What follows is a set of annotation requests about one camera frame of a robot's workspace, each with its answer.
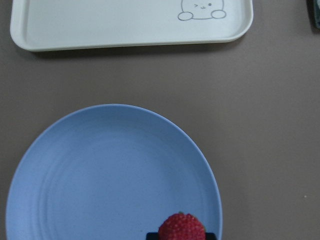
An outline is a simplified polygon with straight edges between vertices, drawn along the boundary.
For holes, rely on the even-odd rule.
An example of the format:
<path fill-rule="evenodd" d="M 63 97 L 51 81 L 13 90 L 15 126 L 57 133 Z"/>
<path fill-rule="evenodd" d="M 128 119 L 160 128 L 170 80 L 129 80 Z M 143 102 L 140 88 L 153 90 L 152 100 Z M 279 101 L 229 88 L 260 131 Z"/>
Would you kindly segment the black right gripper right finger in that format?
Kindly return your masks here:
<path fill-rule="evenodd" d="M 206 240 L 216 240 L 216 235 L 213 232 L 206 232 L 205 239 Z"/>

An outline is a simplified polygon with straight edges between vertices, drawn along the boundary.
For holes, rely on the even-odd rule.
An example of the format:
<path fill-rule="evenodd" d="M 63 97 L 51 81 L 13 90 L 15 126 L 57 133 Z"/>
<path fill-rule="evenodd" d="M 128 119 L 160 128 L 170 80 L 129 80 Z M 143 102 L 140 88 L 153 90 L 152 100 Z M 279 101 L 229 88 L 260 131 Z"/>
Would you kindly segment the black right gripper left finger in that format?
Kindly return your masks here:
<path fill-rule="evenodd" d="M 146 240 L 159 240 L 158 232 L 148 232 L 145 237 Z"/>

